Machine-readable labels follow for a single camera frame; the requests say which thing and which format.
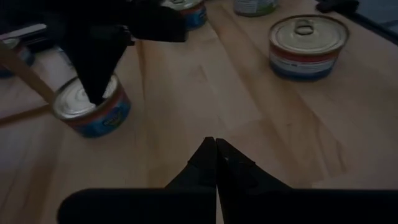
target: wooden rod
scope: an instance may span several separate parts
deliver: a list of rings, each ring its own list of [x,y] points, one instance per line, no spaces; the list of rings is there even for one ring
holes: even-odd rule
[[[28,111],[16,113],[16,114],[7,116],[5,118],[0,118],[0,127],[3,127],[7,124],[11,124],[13,122],[21,121],[23,119],[34,118],[36,116],[39,116],[39,115],[42,115],[45,113],[49,113],[49,112],[51,112],[51,106],[43,105],[43,106],[28,110]]]
[[[52,103],[54,91],[2,41],[0,41],[0,63],[36,91],[47,103]]]

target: black plastic part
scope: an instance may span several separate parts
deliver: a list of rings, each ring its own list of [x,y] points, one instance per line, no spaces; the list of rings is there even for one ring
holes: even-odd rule
[[[185,42],[188,37],[185,18],[169,7],[141,4],[125,24],[137,39]]]
[[[57,44],[76,69],[90,102],[100,105],[109,79],[126,49],[130,36],[120,27],[92,27],[79,21],[66,25]]]
[[[188,161],[187,166],[166,186],[177,188],[216,189],[217,148],[213,138],[207,137]]]
[[[324,0],[317,4],[316,8],[322,13],[331,11],[354,13],[359,6],[357,0]]]
[[[59,224],[216,223],[216,144],[205,138],[164,189],[88,189],[67,197]]]
[[[215,189],[88,189],[67,197],[59,224],[215,224]]]
[[[41,29],[35,32],[18,36],[21,42],[32,52],[42,52],[54,47],[54,41],[47,37],[47,30]]]
[[[225,224],[396,223],[398,191],[293,189],[224,139],[205,138],[164,189],[89,189],[66,198],[61,224],[214,224],[217,184]]]

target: tuna can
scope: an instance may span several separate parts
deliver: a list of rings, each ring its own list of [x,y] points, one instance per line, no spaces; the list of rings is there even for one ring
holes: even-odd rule
[[[234,0],[234,12],[240,16],[264,16],[275,11],[277,0]]]
[[[20,59],[22,59],[28,66],[32,66],[35,62],[34,55],[26,48],[18,38],[10,38],[2,41],[9,49],[15,51]],[[0,64],[0,78],[9,78],[14,76],[13,72],[8,70],[5,66]]]
[[[95,106],[88,100],[80,80],[72,78],[55,95],[52,110],[58,119],[86,138],[96,138],[115,130],[127,117],[130,101],[116,75],[109,81],[105,101]]]
[[[269,32],[271,69],[284,78],[316,80],[330,74],[347,42],[347,27],[319,15],[288,17]]]
[[[207,20],[206,7],[203,0],[166,0],[163,6],[181,12],[188,30],[201,27]]]

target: can lid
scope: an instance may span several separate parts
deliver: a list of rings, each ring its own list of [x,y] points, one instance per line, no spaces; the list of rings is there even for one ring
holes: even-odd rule
[[[324,54],[342,47],[348,30],[341,22],[326,16],[294,16],[275,24],[271,42],[292,53]]]
[[[115,92],[118,79],[113,75],[106,87],[104,98],[108,99]],[[73,119],[90,114],[96,110],[96,106],[88,100],[83,85],[78,78],[74,78],[61,87],[53,103],[56,116],[61,119]]]
[[[2,40],[2,42],[5,43],[9,49],[13,49],[14,47],[16,47],[19,44],[19,41],[20,40],[18,38],[9,38]]]
[[[162,6],[170,7],[177,11],[184,9],[190,9],[201,3],[202,0],[166,0],[163,2]]]

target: wooden table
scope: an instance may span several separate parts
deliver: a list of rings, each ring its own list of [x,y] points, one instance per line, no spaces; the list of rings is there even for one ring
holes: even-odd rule
[[[281,80],[267,64],[270,26],[315,4],[285,0],[246,18],[214,0],[187,43],[129,47],[116,73],[132,111],[102,138],[83,139],[49,114],[0,129],[0,223],[54,223],[62,199],[88,187],[163,187],[205,136],[292,187],[398,188],[395,45],[330,14],[351,38],[328,78]]]

